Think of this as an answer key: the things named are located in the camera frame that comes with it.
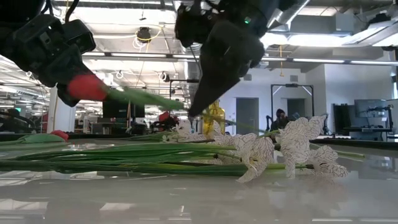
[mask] yellow vase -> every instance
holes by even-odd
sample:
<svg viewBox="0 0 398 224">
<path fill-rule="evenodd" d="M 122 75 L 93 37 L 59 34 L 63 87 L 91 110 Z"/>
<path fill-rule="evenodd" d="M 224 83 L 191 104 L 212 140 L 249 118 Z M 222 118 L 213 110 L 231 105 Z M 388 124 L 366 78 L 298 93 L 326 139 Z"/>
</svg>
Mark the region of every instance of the yellow vase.
<svg viewBox="0 0 398 224">
<path fill-rule="evenodd" d="M 216 100 L 206 109 L 206 113 L 203 117 L 203 134 L 206 135 L 208 139 L 213 139 L 213 120 L 220 124 L 221 133 L 225 134 L 225 111 L 220 108 L 219 100 Z"/>
</svg>

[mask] white column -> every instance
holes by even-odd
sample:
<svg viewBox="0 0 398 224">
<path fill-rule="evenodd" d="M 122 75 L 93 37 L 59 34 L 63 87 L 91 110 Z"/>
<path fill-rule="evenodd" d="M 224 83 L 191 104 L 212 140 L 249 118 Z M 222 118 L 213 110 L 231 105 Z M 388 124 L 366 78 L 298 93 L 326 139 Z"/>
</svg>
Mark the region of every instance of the white column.
<svg viewBox="0 0 398 224">
<path fill-rule="evenodd" d="M 57 88 L 50 91 L 49 121 L 47 133 L 54 130 L 70 131 L 75 130 L 76 107 L 69 107 L 58 97 Z"/>
</svg>

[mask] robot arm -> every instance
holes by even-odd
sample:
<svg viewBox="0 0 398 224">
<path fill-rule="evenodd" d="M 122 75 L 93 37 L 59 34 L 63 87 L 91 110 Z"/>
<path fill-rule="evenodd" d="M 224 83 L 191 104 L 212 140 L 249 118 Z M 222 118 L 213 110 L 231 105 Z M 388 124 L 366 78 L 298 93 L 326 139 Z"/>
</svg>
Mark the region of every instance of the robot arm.
<svg viewBox="0 0 398 224">
<path fill-rule="evenodd" d="M 203 44 L 200 53 L 202 78 L 189 110 L 200 114 L 208 105 L 240 81 L 249 68 L 264 55 L 259 41 L 268 29 L 283 19 L 279 9 L 295 0 L 221 0 L 213 9 L 202 10 L 201 0 L 177 10 L 175 35 L 184 47 Z M 70 96 L 69 83 L 77 75 L 94 75 L 81 55 L 95 49 L 93 34 L 80 20 L 68 17 L 77 6 L 74 0 L 62 24 L 56 17 L 43 14 L 51 9 L 50 0 L 0 1 L 0 54 L 23 71 L 32 72 L 45 86 L 58 88 L 62 101 L 75 106 L 80 99 Z"/>
<path fill-rule="evenodd" d="M 176 38 L 184 47 L 194 42 L 203 44 L 203 74 L 190 116 L 200 114 L 258 65 L 265 54 L 259 39 L 267 30 L 283 24 L 281 10 L 295 4 L 295 0 L 221 0 L 218 5 L 206 2 L 212 9 L 201 9 L 200 0 L 195 0 L 192 7 L 182 4 L 175 23 Z"/>
<path fill-rule="evenodd" d="M 76 75 L 94 75 L 81 58 L 83 53 L 95 49 L 93 34 L 80 20 L 62 24 L 53 15 L 40 13 L 44 3 L 45 0 L 0 2 L 0 54 L 23 71 L 32 72 L 43 85 L 56 85 L 62 101 L 75 106 L 80 99 L 68 94 L 67 85 Z M 78 0 L 74 0 L 71 8 L 77 4 Z M 52 9 L 49 0 L 44 9 Z"/>
</svg>

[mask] gray door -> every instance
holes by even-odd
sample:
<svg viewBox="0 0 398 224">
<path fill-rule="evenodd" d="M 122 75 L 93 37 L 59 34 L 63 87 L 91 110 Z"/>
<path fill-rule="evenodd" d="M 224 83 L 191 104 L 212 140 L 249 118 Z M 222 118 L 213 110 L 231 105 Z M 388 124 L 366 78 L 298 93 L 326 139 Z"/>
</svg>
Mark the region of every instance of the gray door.
<svg viewBox="0 0 398 224">
<path fill-rule="evenodd" d="M 287 114 L 289 117 L 298 113 L 300 117 L 305 116 L 305 99 L 287 99 Z"/>
<path fill-rule="evenodd" d="M 259 98 L 236 99 L 236 122 L 236 134 L 256 133 L 259 129 Z"/>
</svg>

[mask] monitor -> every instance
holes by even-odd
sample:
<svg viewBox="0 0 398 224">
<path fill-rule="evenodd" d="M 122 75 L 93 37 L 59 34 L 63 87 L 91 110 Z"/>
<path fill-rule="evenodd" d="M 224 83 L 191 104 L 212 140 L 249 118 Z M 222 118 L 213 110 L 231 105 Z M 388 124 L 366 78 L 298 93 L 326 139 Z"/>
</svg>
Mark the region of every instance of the monitor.
<svg viewBox="0 0 398 224">
<path fill-rule="evenodd" d="M 115 100 L 106 100 L 102 102 L 104 118 L 127 118 L 129 103 L 121 103 Z M 145 118 L 145 107 L 131 104 L 130 117 Z"/>
<path fill-rule="evenodd" d="M 386 100 L 355 100 L 355 115 L 359 118 L 385 118 Z"/>
</svg>

